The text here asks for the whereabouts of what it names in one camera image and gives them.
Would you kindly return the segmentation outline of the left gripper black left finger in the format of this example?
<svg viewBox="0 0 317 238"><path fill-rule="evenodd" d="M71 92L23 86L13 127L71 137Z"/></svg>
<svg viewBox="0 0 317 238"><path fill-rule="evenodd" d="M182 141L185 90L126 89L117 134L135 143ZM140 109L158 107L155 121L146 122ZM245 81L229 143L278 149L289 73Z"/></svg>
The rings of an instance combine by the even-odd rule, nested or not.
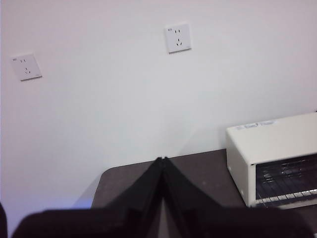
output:
<svg viewBox="0 0 317 238"><path fill-rule="evenodd" d="M97 187L92 208L105 208L113 212L155 214L160 207L160 179L163 159L158 157L124 191L106 201L100 187Z"/></svg>

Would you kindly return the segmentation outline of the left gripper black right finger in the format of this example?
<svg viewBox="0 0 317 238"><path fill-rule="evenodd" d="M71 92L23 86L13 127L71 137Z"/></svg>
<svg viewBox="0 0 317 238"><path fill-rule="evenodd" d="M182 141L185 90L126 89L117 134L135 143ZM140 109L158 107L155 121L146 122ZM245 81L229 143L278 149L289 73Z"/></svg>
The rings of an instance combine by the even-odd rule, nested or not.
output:
<svg viewBox="0 0 317 238"><path fill-rule="evenodd" d="M179 213L244 212L245 208L224 207L195 186L168 158L163 158L163 182L168 204Z"/></svg>

